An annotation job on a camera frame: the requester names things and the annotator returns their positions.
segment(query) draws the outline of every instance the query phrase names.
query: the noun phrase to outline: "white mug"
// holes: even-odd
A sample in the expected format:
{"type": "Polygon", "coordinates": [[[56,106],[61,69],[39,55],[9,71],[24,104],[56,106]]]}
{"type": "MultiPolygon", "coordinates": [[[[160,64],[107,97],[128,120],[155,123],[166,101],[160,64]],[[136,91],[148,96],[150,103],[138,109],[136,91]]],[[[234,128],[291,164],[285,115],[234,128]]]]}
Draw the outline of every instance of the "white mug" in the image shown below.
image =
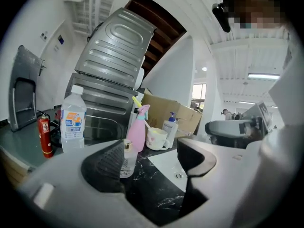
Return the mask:
{"type": "Polygon", "coordinates": [[[152,150],[167,150],[170,146],[167,136],[167,132],[162,129],[155,127],[149,128],[146,145],[152,150]]]}

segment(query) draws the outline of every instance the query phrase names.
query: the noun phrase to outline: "red fire extinguisher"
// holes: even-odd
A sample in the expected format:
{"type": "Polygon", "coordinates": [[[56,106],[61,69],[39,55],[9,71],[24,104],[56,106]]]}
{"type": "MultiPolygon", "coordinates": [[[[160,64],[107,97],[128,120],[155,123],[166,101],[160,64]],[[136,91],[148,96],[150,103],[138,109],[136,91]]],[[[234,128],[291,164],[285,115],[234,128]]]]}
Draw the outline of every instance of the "red fire extinguisher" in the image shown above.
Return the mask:
{"type": "Polygon", "coordinates": [[[37,122],[43,155],[46,158],[51,158],[54,153],[51,145],[50,119],[43,113],[43,115],[38,118],[37,122]]]}

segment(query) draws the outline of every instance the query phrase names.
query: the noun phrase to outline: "sink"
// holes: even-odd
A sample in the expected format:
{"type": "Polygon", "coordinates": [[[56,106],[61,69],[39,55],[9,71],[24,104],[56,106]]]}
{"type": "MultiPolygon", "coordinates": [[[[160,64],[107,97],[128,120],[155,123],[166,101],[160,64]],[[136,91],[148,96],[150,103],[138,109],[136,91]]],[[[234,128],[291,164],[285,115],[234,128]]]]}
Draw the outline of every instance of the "sink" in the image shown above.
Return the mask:
{"type": "Polygon", "coordinates": [[[177,150],[158,154],[148,158],[153,165],[176,187],[183,192],[186,191],[187,175],[177,159],[177,150]]]}

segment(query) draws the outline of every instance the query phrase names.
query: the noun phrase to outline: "plastic bottle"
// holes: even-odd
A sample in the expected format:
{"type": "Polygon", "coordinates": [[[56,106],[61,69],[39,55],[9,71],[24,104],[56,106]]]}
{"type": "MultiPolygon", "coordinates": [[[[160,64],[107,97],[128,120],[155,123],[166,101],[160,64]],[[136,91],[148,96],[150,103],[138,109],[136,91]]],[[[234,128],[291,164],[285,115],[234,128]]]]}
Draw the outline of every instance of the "plastic bottle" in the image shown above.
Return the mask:
{"type": "Polygon", "coordinates": [[[61,106],[61,145],[64,153],[85,147],[86,105],[81,98],[83,87],[73,85],[61,106]]]}
{"type": "Polygon", "coordinates": [[[143,150],[144,142],[146,139],[146,127],[144,124],[144,120],[147,118],[145,117],[145,112],[148,111],[149,107],[150,105],[146,104],[138,109],[139,113],[137,115],[137,118],[132,124],[127,135],[127,139],[132,142],[133,147],[136,149],[137,152],[143,150]]]}
{"type": "Polygon", "coordinates": [[[137,154],[137,151],[133,148],[132,142],[126,139],[124,141],[124,163],[120,170],[120,178],[128,178],[133,175],[137,154]]]}
{"type": "Polygon", "coordinates": [[[177,129],[179,127],[179,125],[176,123],[176,118],[174,117],[175,113],[174,112],[170,112],[170,113],[171,113],[171,117],[169,118],[168,121],[164,121],[162,125],[162,129],[165,130],[168,134],[167,140],[170,143],[168,146],[168,142],[165,142],[164,146],[169,147],[169,149],[172,148],[173,146],[174,138],[177,129]]]}

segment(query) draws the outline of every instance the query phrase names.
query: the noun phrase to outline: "metal sheet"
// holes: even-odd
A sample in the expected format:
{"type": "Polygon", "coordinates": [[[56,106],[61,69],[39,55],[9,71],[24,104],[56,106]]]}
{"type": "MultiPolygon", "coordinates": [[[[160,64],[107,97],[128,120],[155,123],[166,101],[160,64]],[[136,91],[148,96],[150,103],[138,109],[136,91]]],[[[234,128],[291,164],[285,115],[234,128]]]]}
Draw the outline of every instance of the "metal sheet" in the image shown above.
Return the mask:
{"type": "Polygon", "coordinates": [[[155,29],[137,14],[117,10],[90,39],[75,70],[134,88],[155,29]]]}
{"type": "Polygon", "coordinates": [[[24,46],[18,48],[9,87],[9,120],[12,131],[36,121],[35,91],[43,60],[24,46]]]}
{"type": "Polygon", "coordinates": [[[73,85],[84,88],[82,98],[87,106],[85,138],[106,142],[126,137],[132,110],[133,90],[91,76],[72,74],[66,89],[67,97],[73,85]]]}

